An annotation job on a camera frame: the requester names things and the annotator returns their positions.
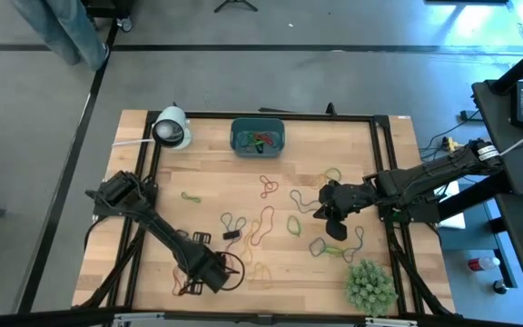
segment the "green rubber band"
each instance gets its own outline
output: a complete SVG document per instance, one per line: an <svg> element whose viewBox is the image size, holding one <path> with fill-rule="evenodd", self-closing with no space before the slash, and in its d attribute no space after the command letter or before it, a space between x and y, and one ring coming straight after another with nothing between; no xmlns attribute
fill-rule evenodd
<svg viewBox="0 0 523 327"><path fill-rule="evenodd" d="M296 225L298 226L298 230L297 231L293 231L291 229L291 227L290 227L290 222L291 221L296 222ZM300 237L300 235L301 235L301 223L300 223L300 220L298 220L298 217L296 217L295 215L291 214L290 217L288 217L288 222L286 223L286 228L288 229L288 232L290 232L290 234L292 234L294 236Z"/></svg>
<svg viewBox="0 0 523 327"><path fill-rule="evenodd" d="M340 257L344 253L344 250L342 250L341 248L337 248L336 246L326 245L326 247L324 248L324 252Z"/></svg>
<svg viewBox="0 0 523 327"><path fill-rule="evenodd" d="M181 197L184 199L184 200L189 200L189 201L193 201L195 203L201 203L201 198L198 197L198 196L189 196L187 195L187 193L183 192L181 193Z"/></svg>

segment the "jeans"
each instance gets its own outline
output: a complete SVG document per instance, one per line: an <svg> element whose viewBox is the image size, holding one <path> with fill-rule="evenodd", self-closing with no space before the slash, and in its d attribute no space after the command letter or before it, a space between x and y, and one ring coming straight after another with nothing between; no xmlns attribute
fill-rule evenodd
<svg viewBox="0 0 523 327"><path fill-rule="evenodd" d="M13 0L13 4L67 64L78 64L82 57L95 71L102 67L106 50L80 0Z"/></svg>

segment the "wooden table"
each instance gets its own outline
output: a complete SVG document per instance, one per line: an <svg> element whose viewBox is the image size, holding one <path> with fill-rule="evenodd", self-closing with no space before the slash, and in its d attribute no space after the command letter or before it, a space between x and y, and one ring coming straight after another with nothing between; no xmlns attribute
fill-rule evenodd
<svg viewBox="0 0 523 327"><path fill-rule="evenodd" d="M115 141L137 140L142 137L147 112L124 110ZM419 153L411 120L408 116L392 116L391 131L399 167L419 164ZM301 214L290 198L290 191L300 190L304 202L316 199L316 179L330 167L340 169L343 183L361 183L365 174L375 172L369 125L356 122L284 121L286 146L277 160L241 159L229 145L230 119L192 119L192 144L181 151L163 149L156 182L160 185L156 209L174 228L189 233L212 234L211 248L223 251L220 222L222 213L232 213L233 219L244 216L250 229L260 219L267 205L275 208L273 229L263 237L261 244L252 247L252 263L246 266L246 280L233 292L213 294L203 291L201 296L173 296L172 269L176 265L171 252L152 235L145 238L143 257L134 296L134 309L188 312L273 312L299 314L354 315L363 314L349 305L344 296L343 280L347 266L341 258L323 254L312 257L309 243L323 237L328 244L340 248L356 246L357 237L351 232L355 226L364 228L364 244L354 256L354 262L368 258L376 261L390 273L390 256L385 230L379 221L377 209L372 206L352 214L346 220L349 237L337 242L324 231L323 220ZM388 168L384 137L380 132L385 168ZM152 155L147 152L145 172ZM134 171L139 145L114 147L108 163L106 178L120 170ZM280 184L266 199L260 194L263 185L260 175ZM181 192L202 198L200 204L183 200ZM261 231L270 228L270 216L263 217ZM286 221L293 214L301 221L302 233L296 237L288 233ZM73 304L87 300L113 267L121 230L122 217L111 217L99 224L90 236L88 248ZM425 224L410 227L417 268L429 288L441 303L454 310L445 265L437 235ZM243 240L230 249L241 254ZM267 276L252 276L256 263L264 263L271 272ZM407 307L414 312L410 284L402 271ZM123 303L128 272L123 274L117 303ZM397 314L393 305L388 314Z"/></svg>

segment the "concrete floor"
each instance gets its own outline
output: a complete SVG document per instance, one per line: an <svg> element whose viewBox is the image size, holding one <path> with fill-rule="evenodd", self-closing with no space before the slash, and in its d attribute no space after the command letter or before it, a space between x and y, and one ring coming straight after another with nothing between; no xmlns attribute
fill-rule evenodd
<svg viewBox="0 0 523 327"><path fill-rule="evenodd" d="M260 12L216 1L139 0L135 27L118 45L523 45L518 17L504 5L431 5L423 1L252 1ZM0 44L41 41L0 1ZM108 27L99 31L105 38ZM175 101L186 110L254 111L261 106L323 112L411 115L419 144L473 110L471 84L497 78L519 56L324 52L114 52L98 95L68 194L35 310L68 308L83 255L92 204L84 190L104 175L123 109L162 109ZM25 267L40 233L74 128L94 74L67 67L50 52L0 52L0 314L14 309ZM460 142L485 137L482 124L452 134ZM517 290L486 292L499 278L469 275L475 253L446 253L458 312L469 318L523 323L510 310ZM173 322L184 326L189 322Z"/></svg>

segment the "small black clip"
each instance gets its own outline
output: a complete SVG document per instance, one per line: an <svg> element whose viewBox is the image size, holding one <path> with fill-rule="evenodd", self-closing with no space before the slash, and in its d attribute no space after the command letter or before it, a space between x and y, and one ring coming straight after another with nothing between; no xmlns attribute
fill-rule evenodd
<svg viewBox="0 0 523 327"><path fill-rule="evenodd" d="M227 233L223 233L223 240L232 240L232 239L235 239L235 238L238 238L242 236L242 231L240 230L237 230L237 231L231 231L231 232L227 232Z"/></svg>
<svg viewBox="0 0 523 327"><path fill-rule="evenodd" d="M204 232L195 232L192 234L192 239L199 244L209 244L211 242L211 235Z"/></svg>

